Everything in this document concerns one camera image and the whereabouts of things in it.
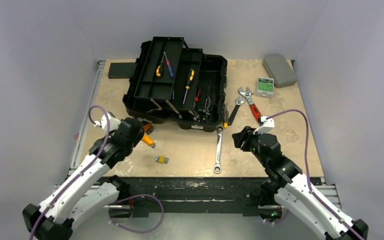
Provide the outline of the red blue small screwdriver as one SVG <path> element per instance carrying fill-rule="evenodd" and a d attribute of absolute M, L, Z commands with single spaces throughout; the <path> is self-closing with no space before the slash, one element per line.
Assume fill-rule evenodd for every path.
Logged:
<path fill-rule="evenodd" d="M 166 65 L 167 65 L 167 68 L 168 68 L 169 75 L 170 75 L 170 77 L 172 79 L 174 79 L 175 78 L 175 72 L 174 72 L 174 70 L 172 68 L 172 65 L 171 65 L 171 63 L 170 63 L 170 61 L 169 61 L 165 51 L 163 51 L 163 56 L 164 56 L 165 61 L 166 61 Z"/>

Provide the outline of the steel claw hammer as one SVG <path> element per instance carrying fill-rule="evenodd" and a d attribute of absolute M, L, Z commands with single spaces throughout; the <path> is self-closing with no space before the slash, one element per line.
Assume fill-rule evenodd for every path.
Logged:
<path fill-rule="evenodd" d="M 207 86 L 204 92 L 202 92 L 202 88 L 199 88 L 194 98 L 195 106 L 198 107 L 196 110 L 198 118 L 201 116 L 208 116 L 211 111 L 212 88 Z"/>

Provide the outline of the black multi pliers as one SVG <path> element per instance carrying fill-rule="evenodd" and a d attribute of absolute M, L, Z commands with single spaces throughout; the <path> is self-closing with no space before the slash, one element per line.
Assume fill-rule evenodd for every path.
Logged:
<path fill-rule="evenodd" d="M 208 86 L 205 94 L 205 104 L 202 110 L 203 120 L 206 123 L 212 122 L 212 112 L 217 99 L 217 92 L 213 87 Z"/>

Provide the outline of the black yellow phillips screwdriver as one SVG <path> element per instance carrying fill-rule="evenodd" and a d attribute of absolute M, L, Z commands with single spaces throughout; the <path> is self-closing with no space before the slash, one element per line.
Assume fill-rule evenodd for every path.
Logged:
<path fill-rule="evenodd" d="M 185 104 L 188 91 L 189 91 L 191 83 L 194 79 L 194 75 L 195 75 L 195 70 L 190 68 L 188 71 L 188 74 L 187 74 L 187 78 L 186 78 L 185 93 L 184 93 L 184 97 L 183 97 L 183 101 L 182 101 L 182 106 L 184 106 L 184 104 Z"/>

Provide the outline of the orange utility knife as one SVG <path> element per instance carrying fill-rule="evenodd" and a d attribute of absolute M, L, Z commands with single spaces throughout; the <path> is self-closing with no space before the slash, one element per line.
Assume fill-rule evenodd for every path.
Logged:
<path fill-rule="evenodd" d="M 156 147 L 154 140 L 152 140 L 146 133 L 141 138 L 141 141 L 153 149 Z"/>

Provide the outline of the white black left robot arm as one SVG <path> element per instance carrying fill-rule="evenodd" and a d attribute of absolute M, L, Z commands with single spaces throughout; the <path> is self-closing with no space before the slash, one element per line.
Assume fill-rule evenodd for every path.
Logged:
<path fill-rule="evenodd" d="M 88 196 L 85 193 L 132 153 L 145 134 L 143 124 L 131 117 L 122 120 L 102 117 L 100 124 L 109 133 L 94 142 L 80 166 L 49 197 L 23 209 L 31 239 L 68 240 L 78 225 L 97 209 L 111 202 L 122 205 L 128 201 L 128 189 L 115 177 L 94 193 Z"/>

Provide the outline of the short black yellow screwdriver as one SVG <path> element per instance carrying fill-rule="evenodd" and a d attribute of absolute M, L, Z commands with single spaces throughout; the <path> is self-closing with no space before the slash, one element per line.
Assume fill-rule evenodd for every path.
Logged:
<path fill-rule="evenodd" d="M 155 76 L 156 77 L 162 77 L 163 74 L 164 74 L 164 59 L 165 59 L 165 56 L 164 56 L 164 53 L 162 54 L 161 56 L 161 60 L 155 70 Z"/>

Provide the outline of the black plastic toolbox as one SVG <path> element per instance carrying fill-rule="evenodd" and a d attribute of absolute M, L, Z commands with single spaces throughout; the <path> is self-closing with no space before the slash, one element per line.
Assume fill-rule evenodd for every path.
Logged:
<path fill-rule="evenodd" d="M 182 37 L 155 36 L 140 46 L 136 69 L 129 79 L 129 87 L 122 98 L 127 113 L 154 124 L 162 124 L 173 118 L 183 130 L 214 132 L 223 123 L 226 108 L 228 61 L 221 55 L 205 54 L 201 48 L 188 47 Z M 164 58 L 163 75 L 156 77 L 156 68 L 163 51 L 171 63 L 175 78 L 171 78 Z M 189 69 L 194 78 L 182 106 Z M 202 93 L 206 87 L 216 91 L 216 101 L 210 123 L 203 116 L 197 117 L 194 98 L 198 87 Z"/>

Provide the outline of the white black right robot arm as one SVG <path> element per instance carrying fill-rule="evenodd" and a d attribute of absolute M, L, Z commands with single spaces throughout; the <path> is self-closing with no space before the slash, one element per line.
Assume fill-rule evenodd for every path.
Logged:
<path fill-rule="evenodd" d="M 368 225 L 336 207 L 281 150 L 277 137 L 256 133 L 249 126 L 232 134 L 234 146 L 251 152 L 268 176 L 261 185 L 260 202 L 274 202 L 299 218 L 321 240 L 366 240 Z"/>

